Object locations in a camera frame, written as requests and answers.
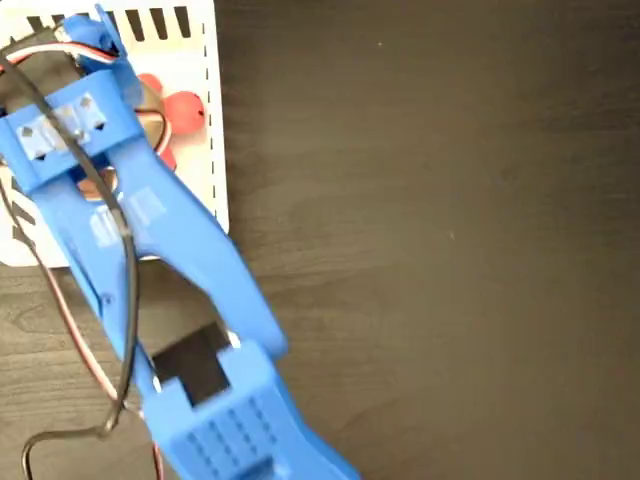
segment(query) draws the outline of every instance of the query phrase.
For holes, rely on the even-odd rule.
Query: black rectangle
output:
[[[153,356],[161,383],[171,378],[182,382],[192,406],[229,388],[217,352],[229,346],[226,334],[212,323],[184,337]]]

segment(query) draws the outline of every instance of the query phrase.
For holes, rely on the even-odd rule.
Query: white wire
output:
[[[165,122],[164,132],[162,132],[162,137],[160,138],[160,142],[158,143],[158,147],[156,148],[156,153],[158,155],[162,155],[162,153],[169,146],[169,142],[171,141],[171,135],[173,134],[173,130],[171,128],[171,122],[161,112],[137,110],[136,115],[138,115],[138,117],[140,118],[143,118],[143,117],[155,118],[160,122]]]
[[[70,55],[82,56],[90,58],[100,63],[112,64],[118,57],[108,55],[88,45],[80,45],[77,43],[46,43],[43,45],[33,45],[31,47],[21,48],[7,55],[7,59],[11,63],[17,63],[20,60],[29,57],[35,53],[43,52],[64,52]]]

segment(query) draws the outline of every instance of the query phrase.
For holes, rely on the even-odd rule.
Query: textured grip pad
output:
[[[183,480],[356,480],[303,423],[270,358],[254,342],[218,354],[229,389],[193,408],[180,381],[148,396],[153,439]]]

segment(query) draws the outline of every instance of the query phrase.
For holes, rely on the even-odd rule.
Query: black wire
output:
[[[127,335],[125,342],[125,352],[122,361],[122,369],[120,372],[120,381],[117,388],[117,399],[112,403],[105,420],[95,427],[77,430],[60,430],[42,432],[34,435],[27,440],[22,451],[22,469],[26,480],[33,480],[30,465],[30,454],[33,447],[39,442],[45,440],[64,440],[72,438],[84,438],[95,436],[104,438],[117,426],[120,414],[124,410],[125,400],[129,393],[131,385],[131,377],[133,374],[133,361],[135,357],[135,347],[138,339],[138,306],[139,306],[139,272],[138,259],[133,242],[133,235],[127,223],[124,211],[118,203],[111,190],[108,188],[98,170],[95,168],[87,153],[78,145],[71,132],[55,115],[51,106],[47,103],[42,92],[33,84],[33,82],[17,67],[14,67],[7,57],[0,52],[0,65],[11,79],[19,85],[24,94],[38,107],[40,112],[49,120],[52,127],[58,132],[65,145],[75,157],[78,164],[84,170],[87,178],[91,180],[111,212],[113,219],[118,227],[122,237],[124,246],[124,255],[127,268],[127,284],[128,284],[128,319],[127,319]]]

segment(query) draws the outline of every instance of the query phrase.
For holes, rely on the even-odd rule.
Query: wood grain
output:
[[[640,4],[217,6],[231,234],[308,422],[368,480],[640,476]],[[210,318],[143,280],[151,348]],[[0,270],[6,478],[104,403],[38,273]],[[39,478],[152,478],[116,436],[43,446]]]

